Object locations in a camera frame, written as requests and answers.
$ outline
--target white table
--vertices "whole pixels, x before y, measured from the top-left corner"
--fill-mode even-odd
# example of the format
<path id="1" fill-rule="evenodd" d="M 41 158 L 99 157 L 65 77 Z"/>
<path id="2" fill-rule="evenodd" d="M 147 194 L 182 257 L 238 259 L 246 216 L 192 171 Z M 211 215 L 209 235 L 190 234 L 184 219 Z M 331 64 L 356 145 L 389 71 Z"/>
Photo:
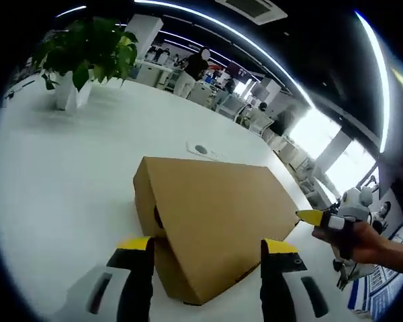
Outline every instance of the white table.
<path id="1" fill-rule="evenodd" d="M 136 82 L 149 86 L 163 88 L 167 77 L 173 72 L 172 68 L 136 59 L 136 65 L 141 65 Z"/>
<path id="2" fill-rule="evenodd" d="M 94 85 L 88 104 L 69 115 L 53 109 L 53 92 L 34 78 L 0 110 L 0 249 L 41 315 L 55 312 L 78 278 L 106 263 L 118 241 L 142 235 L 132 178 L 143 156 L 203 160 L 185 146 L 200 142 L 231 162 L 269 167 L 297 206 L 309 208 L 269 146 L 213 111 L 130 81 L 120 88 L 113 79 Z M 332 250 L 311 231 L 299 223 L 287 241 L 328 303 L 330 313 L 317 321 L 350 321 L 347 298 L 335 287 Z M 260 285 L 258 268 L 209 303 L 190 307 L 169 299 L 155 273 L 151 321 L 262 321 Z M 300 321 L 315 321 L 306 314 L 307 295 L 294 296 Z"/>

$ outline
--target person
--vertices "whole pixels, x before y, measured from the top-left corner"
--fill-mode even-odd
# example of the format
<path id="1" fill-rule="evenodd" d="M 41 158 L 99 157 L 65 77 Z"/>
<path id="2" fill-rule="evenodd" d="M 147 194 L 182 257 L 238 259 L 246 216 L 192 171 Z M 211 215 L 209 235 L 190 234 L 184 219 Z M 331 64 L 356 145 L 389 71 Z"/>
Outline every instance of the person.
<path id="1" fill-rule="evenodd" d="M 373 215 L 373 223 L 371 225 L 379 234 L 381 234 L 383 231 L 385 231 L 385 229 L 387 229 L 388 224 L 385 218 L 390 212 L 390 209 L 391 209 L 391 202 L 386 201 L 382 205 L 381 210 L 379 210 L 377 213 Z"/>
<path id="2" fill-rule="evenodd" d="M 179 55 L 178 54 L 176 54 L 175 57 L 173 57 L 172 62 L 173 62 L 174 67 L 176 67 L 178 65 L 178 63 L 179 63 Z"/>
<path id="3" fill-rule="evenodd" d="M 155 53 L 156 53 L 156 48 L 154 46 L 151 46 L 145 55 L 145 59 L 148 61 L 153 61 L 155 58 Z"/>
<path id="4" fill-rule="evenodd" d="M 354 262 L 380 265 L 403 273 L 403 244 L 382 237 L 369 223 L 364 221 L 355 223 L 353 231 L 359 240 L 352 252 Z M 337 246 L 319 227 L 314 228 L 312 236 L 328 242 L 332 246 Z M 403 321 L 403 286 L 394 302 L 377 321 Z"/>
<path id="5" fill-rule="evenodd" d="M 158 48 L 158 49 L 155 51 L 155 57 L 154 57 L 154 61 L 155 61 L 155 62 L 158 61 L 158 59 L 160 58 L 161 54 L 162 54 L 164 51 L 165 51 L 165 50 L 162 49 L 162 48 Z"/>
<path id="6" fill-rule="evenodd" d="M 197 54 L 188 57 L 184 64 L 184 71 L 176 81 L 173 94 L 187 98 L 189 92 L 194 88 L 195 82 L 203 78 L 204 72 L 208 69 L 210 58 L 209 48 L 203 47 Z"/>
<path id="7" fill-rule="evenodd" d="M 226 85 L 224 86 L 224 90 L 228 92 L 228 94 L 233 94 L 234 89 L 236 88 L 236 83 L 234 82 L 234 78 L 231 77 Z"/>
<path id="8" fill-rule="evenodd" d="M 258 105 L 258 109 L 251 109 L 249 113 L 246 116 L 246 120 L 244 121 L 244 125 L 246 128 L 249 128 L 249 125 L 251 124 L 252 121 L 254 121 L 256 118 L 260 116 L 260 114 L 264 114 L 264 111 L 267 108 L 266 102 L 261 102 Z"/>
<path id="9" fill-rule="evenodd" d="M 156 60 L 156 63 L 160 64 L 160 65 L 164 65 L 166 63 L 166 61 L 169 59 L 169 57 L 170 57 L 170 49 L 166 48 L 165 50 L 163 50 L 161 55 L 158 57 L 158 59 Z"/>

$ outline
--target cardboard box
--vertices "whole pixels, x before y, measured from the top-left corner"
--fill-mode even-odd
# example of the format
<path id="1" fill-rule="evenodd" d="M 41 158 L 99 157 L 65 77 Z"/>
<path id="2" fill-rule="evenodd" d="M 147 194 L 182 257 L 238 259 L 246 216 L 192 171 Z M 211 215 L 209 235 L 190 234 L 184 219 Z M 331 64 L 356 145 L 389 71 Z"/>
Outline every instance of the cardboard box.
<path id="1" fill-rule="evenodd" d="M 144 235 L 169 297 L 201 305 L 260 262 L 263 238 L 282 241 L 297 207 L 268 168 L 144 157 L 133 179 Z"/>

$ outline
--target wall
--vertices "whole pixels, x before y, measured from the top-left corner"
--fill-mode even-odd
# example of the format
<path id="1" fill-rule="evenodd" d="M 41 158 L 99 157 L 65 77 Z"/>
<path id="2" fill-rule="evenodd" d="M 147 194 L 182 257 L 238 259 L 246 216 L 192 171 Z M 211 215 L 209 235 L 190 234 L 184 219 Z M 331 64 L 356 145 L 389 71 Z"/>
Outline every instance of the wall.
<path id="1" fill-rule="evenodd" d="M 261 84 L 269 91 L 269 96 L 266 97 L 264 102 L 270 104 L 281 90 L 281 87 L 273 79 L 268 77 L 263 78 Z"/>
<path id="2" fill-rule="evenodd" d="M 292 115 L 293 120 L 290 123 L 290 125 L 287 127 L 285 132 L 283 133 L 285 136 L 289 136 L 292 129 L 296 126 L 296 124 L 299 122 L 299 120 L 301 120 L 301 118 L 303 116 L 305 116 L 306 112 L 309 110 L 309 106 L 304 105 L 304 104 L 300 103 L 299 101 L 297 101 L 296 99 L 294 99 L 294 104 L 291 104 L 286 109 L 286 111 L 287 110 Z"/>
<path id="3" fill-rule="evenodd" d="M 385 237 L 390 237 L 392 233 L 397 229 L 399 224 L 403 222 L 403 212 L 400 208 L 400 205 L 397 202 L 396 196 L 393 191 L 389 189 L 386 194 L 379 200 L 378 191 L 375 191 L 373 194 L 373 204 L 369 207 L 372 213 L 378 212 L 381 209 L 381 206 L 386 201 L 391 202 L 391 210 L 386 217 L 386 221 L 388 222 L 387 229 L 382 233 Z"/>
<path id="4" fill-rule="evenodd" d="M 342 115 L 345 119 L 347 119 L 351 124 L 353 124 L 357 129 L 359 129 L 365 136 L 367 136 L 376 146 L 379 146 L 380 139 L 372 132 L 370 131 L 367 126 L 362 124 L 358 119 L 353 117 L 351 114 L 347 113 L 344 111 L 341 107 L 337 106 L 334 104 L 332 101 L 326 99 L 325 97 L 310 91 L 306 90 L 309 94 L 309 96 L 314 100 L 314 101 L 319 101 L 328 108 L 332 109 L 336 113 Z"/>
<path id="5" fill-rule="evenodd" d="M 345 151 L 351 139 L 342 131 L 339 131 L 333 140 L 327 145 L 326 149 L 319 155 L 315 163 L 322 173 L 325 173 Z"/>

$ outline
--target window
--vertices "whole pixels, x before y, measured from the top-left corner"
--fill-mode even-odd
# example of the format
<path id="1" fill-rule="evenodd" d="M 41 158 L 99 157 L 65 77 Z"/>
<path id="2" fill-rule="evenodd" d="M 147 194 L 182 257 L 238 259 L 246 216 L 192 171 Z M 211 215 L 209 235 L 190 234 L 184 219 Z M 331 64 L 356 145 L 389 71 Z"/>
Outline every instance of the window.
<path id="1" fill-rule="evenodd" d="M 326 175 L 338 192 L 343 194 L 349 188 L 356 186 L 374 164 L 373 156 L 357 140 L 354 140 L 326 171 Z"/>
<path id="2" fill-rule="evenodd" d="M 376 167 L 375 170 L 369 175 L 369 178 L 363 182 L 361 186 L 365 186 L 367 183 L 369 183 L 367 186 L 372 188 L 376 185 L 373 181 L 370 181 L 370 177 L 374 176 L 376 179 L 376 182 L 379 184 L 379 167 Z"/>
<path id="3" fill-rule="evenodd" d="M 253 82 L 253 83 L 252 83 L 252 85 L 251 85 L 251 87 L 249 88 L 248 92 L 247 92 L 247 93 L 244 95 L 244 97 L 243 97 L 243 100 L 244 100 L 244 101 L 246 101 L 246 100 L 248 99 L 249 95 L 251 95 L 251 91 L 252 91 L 252 89 L 254 88 L 254 86 L 255 86 L 256 83 L 257 83 L 257 82 Z"/>
<path id="4" fill-rule="evenodd" d="M 310 109 L 289 137 L 312 159 L 316 159 L 333 140 L 341 127 L 317 109 Z"/>
<path id="5" fill-rule="evenodd" d="M 251 79 L 249 79 L 246 84 L 244 84 L 244 83 L 242 83 L 240 81 L 237 81 L 237 85 L 234 88 L 234 93 L 236 93 L 239 96 L 242 95 L 244 89 L 249 85 L 250 81 L 251 81 Z"/>

